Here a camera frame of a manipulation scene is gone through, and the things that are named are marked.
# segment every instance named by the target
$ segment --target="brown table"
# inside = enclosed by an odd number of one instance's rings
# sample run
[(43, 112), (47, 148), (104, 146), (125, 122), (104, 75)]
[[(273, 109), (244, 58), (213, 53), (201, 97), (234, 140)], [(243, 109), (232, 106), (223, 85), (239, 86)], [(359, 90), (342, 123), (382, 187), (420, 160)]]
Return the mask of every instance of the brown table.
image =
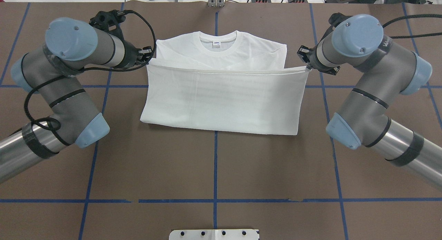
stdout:
[[(120, 3), (0, 3), (0, 139), (27, 123), (27, 95), (10, 78), (12, 64), (43, 44), (50, 21), (88, 21)], [(286, 67), (303, 65), (296, 51), (314, 46), (333, 12), (368, 13), (382, 23), (436, 5), (235, 4), (127, 2), (158, 39), (234, 30), (285, 43)], [(413, 34), (439, 32), (436, 19), (410, 20)], [(122, 24), (137, 47), (151, 45), (135, 16)], [(409, 35), (406, 21), (385, 29)], [(400, 96), (388, 116), (442, 145), (442, 36), (397, 40), (433, 65), (429, 87)], [(352, 151), (325, 133), (360, 73), (309, 75), (298, 136), (265, 136), (141, 123), (145, 69), (91, 71), (79, 77), (111, 130), (86, 149), (71, 146), (0, 185), (0, 239), (152, 239), (173, 229), (259, 229), (263, 240), (441, 239), (442, 193), (361, 147)], [(51, 114), (35, 95), (30, 110)]]

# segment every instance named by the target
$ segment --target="light blue cap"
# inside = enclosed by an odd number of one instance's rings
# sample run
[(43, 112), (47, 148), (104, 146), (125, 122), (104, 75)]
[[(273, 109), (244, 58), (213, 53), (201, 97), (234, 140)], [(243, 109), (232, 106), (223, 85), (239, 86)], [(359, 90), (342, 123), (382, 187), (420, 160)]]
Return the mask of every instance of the light blue cap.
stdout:
[(26, 55), (21, 57), (11, 67), (11, 77), (12, 77), (13, 81), (17, 84), (17, 86), (20, 86), (25, 91), (30, 92), (32, 90), (32, 87), (30, 87), (30, 85), (25, 80), (25, 77), (23, 76), (23, 69), (22, 69), (22, 61), (23, 61), (25, 56)]
[(97, 48), (95, 29), (84, 21), (58, 18), (46, 30), (48, 49), (61, 59), (81, 60), (89, 57)]
[(105, 135), (109, 134), (110, 128), (103, 117), (103, 114), (98, 113), (92, 121), (84, 128), (82, 133), (78, 136), (75, 144), (80, 148), (85, 148)]
[(430, 63), (426, 62), (426, 60), (422, 59), (415, 52), (413, 53), (416, 56), (416, 71), (410, 84), (401, 92), (402, 95), (410, 95), (417, 92), (420, 89), (420, 86), (423, 86), (428, 82), (431, 73), (433, 72)]
[(331, 43), (340, 54), (347, 57), (362, 57), (377, 49), (384, 37), (384, 29), (371, 15), (355, 15), (340, 23)]
[(333, 115), (325, 130), (333, 139), (350, 149), (355, 150), (361, 145), (358, 136), (338, 113)]

